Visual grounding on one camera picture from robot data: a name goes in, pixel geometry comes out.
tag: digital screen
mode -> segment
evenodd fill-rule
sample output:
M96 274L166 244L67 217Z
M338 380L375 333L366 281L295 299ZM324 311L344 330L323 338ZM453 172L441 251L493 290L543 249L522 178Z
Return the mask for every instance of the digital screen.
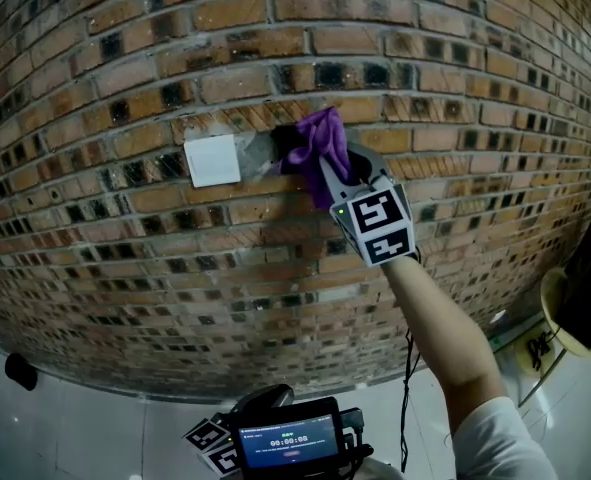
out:
M319 416L239 430L249 468L270 468L337 455L333 417Z

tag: human arm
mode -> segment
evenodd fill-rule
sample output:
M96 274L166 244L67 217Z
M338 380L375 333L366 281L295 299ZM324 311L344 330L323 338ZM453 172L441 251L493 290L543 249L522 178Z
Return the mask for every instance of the human arm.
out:
M451 432L484 402L506 390L481 329L414 259L382 266L422 358L444 392Z

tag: black cable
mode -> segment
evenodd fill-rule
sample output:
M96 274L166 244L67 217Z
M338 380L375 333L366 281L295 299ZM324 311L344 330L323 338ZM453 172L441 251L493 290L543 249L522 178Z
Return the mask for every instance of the black cable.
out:
M413 355L413 345L414 340L413 336L411 335L411 331L408 330L406 332L406 342L408 343L408 352L406 355L406 376L404 378L404 400L402 401L402 414L400 420L400 447L402 449L402 463L401 463L401 470L402 473L406 471L406 462L408 461L408 443L406 443L406 436L404 435L406 430L406 409L408 408L408 402L410 400L410 388L408 387L408 382L410 381L411 377L415 373L415 369L417 368L417 363L419 363L419 353L417 354L417 358L415 359L415 364L413 368L411 368L411 359Z

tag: purple cloth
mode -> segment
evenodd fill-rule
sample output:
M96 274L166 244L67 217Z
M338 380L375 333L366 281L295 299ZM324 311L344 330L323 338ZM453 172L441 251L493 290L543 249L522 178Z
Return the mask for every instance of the purple cloth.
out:
M283 171L286 166L298 168L306 179L315 207L318 210L328 209L333 204L333 197L322 173L320 156L324 156L342 182L347 185L358 183L348 160L342 118L337 109L331 107L305 117L295 127L302 137L308 139L308 146L290 151L282 160L280 170Z

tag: white floor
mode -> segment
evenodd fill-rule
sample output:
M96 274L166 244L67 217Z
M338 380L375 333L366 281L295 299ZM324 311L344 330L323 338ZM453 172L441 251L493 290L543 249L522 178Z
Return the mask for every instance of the white floor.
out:
M514 400L533 380L500 354ZM33 392L4 374L0 355L0 480L210 480L181 436L213 406L146 401L41 375ZM411 381L407 416L410 479L454 478L446 409L428 371ZM340 408L364 411L364 440L375 458L399 464L402 382L337 395ZM521 410L560 479L591 479L591 358L570 355Z

